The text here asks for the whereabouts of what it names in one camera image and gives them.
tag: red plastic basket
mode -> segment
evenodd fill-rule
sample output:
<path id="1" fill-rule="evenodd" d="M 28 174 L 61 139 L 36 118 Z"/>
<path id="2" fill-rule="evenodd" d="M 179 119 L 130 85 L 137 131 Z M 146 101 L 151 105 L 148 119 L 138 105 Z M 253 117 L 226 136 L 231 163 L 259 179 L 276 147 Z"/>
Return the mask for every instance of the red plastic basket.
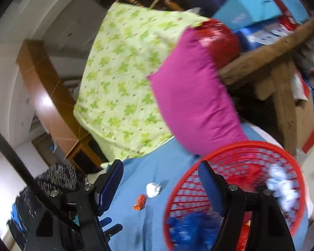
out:
<path id="1" fill-rule="evenodd" d="M 283 149 L 262 141 L 242 141 L 214 151 L 194 164 L 173 189 L 164 212 L 164 237 L 169 250 L 174 246 L 170 238 L 167 220 L 170 216 L 182 217 L 191 211 L 211 211 L 211 205 L 198 177 L 198 164 L 207 160 L 213 170 L 228 181 L 232 175 L 246 175 L 248 164 L 261 166 L 259 177 L 252 183 L 257 187 L 265 183 L 270 166 L 277 163 L 282 167 L 299 198 L 284 217 L 293 236 L 300 226 L 305 212 L 305 186 L 299 164 Z"/>

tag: wooden headboard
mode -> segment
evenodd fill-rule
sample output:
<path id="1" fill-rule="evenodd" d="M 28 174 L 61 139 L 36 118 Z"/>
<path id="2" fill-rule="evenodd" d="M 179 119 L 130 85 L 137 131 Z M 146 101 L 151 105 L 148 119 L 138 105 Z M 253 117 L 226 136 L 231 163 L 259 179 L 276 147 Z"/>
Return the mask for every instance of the wooden headboard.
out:
<path id="1" fill-rule="evenodd" d="M 101 150 L 91 149 L 95 141 L 73 116 L 75 102 L 50 62 L 43 41 L 25 40 L 16 62 L 40 121 L 66 158 L 86 173 L 100 170 L 106 158 Z"/>

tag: white wall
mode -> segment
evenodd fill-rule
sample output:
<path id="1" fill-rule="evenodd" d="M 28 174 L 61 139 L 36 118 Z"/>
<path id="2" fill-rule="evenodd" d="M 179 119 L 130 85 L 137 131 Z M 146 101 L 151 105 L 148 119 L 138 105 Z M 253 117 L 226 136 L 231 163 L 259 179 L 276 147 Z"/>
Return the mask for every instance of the white wall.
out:
<path id="1" fill-rule="evenodd" d="M 45 46 L 87 55 L 105 15 L 95 0 L 72 0 L 44 34 Z"/>
<path id="2" fill-rule="evenodd" d="M 49 56 L 49 59 L 61 78 L 69 76 L 83 76 L 86 59 L 65 58 L 60 56 Z"/>
<path id="3" fill-rule="evenodd" d="M 42 39 L 71 1 L 14 0 L 0 19 L 0 133 L 12 146 L 27 140 L 33 116 L 15 62 L 22 42 Z"/>
<path id="4" fill-rule="evenodd" d="M 33 177 L 45 172 L 48 168 L 31 142 L 24 143 L 15 149 Z M 10 218 L 12 204 L 16 196 L 25 187 L 25 183 L 5 159 L 0 157 L 0 236 L 7 231 L 6 223 Z"/>

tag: bedding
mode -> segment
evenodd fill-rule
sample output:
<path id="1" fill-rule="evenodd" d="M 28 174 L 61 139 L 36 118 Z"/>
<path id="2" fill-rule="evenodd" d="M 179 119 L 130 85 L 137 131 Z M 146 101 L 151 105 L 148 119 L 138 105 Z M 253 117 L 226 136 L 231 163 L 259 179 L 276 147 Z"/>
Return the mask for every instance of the bedding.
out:
<path id="1" fill-rule="evenodd" d="M 249 140 L 264 141 L 248 124 L 242 124 L 242 129 Z M 124 161 L 124 174 L 111 207 L 100 217 L 112 218 L 112 223 L 103 230 L 114 224 L 123 226 L 123 230 L 109 241 L 112 251 L 168 250 L 162 230 L 168 197 L 183 174 L 200 158 L 185 150 L 174 138 L 144 157 Z M 150 182 L 162 186 L 160 194 L 148 199 L 145 209 L 133 210 L 138 196 L 146 193 L 146 185 Z M 296 250 L 300 249 L 307 228 L 306 210 L 300 229 L 293 237 Z"/>
<path id="2" fill-rule="evenodd" d="M 184 31 L 176 48 L 148 78 L 166 124 L 191 153 L 204 156 L 247 140 L 231 97 L 195 29 Z"/>
<path id="3" fill-rule="evenodd" d="M 144 156 L 172 136 L 146 76 L 158 70 L 186 27 L 205 20 L 190 12 L 111 6 L 74 107 L 75 118 L 110 162 Z"/>

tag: blue plastic bag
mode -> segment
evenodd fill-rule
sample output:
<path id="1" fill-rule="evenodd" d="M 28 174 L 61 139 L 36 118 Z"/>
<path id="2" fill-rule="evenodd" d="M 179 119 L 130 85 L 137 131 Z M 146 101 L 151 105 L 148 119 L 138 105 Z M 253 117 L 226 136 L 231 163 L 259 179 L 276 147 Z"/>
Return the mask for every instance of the blue plastic bag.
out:
<path id="1" fill-rule="evenodd" d="M 222 218 L 215 215 L 208 215 L 198 211 L 185 215 L 181 219 L 170 217 L 171 241 L 175 244 L 176 250 L 210 250 L 215 243 L 221 227 Z"/>

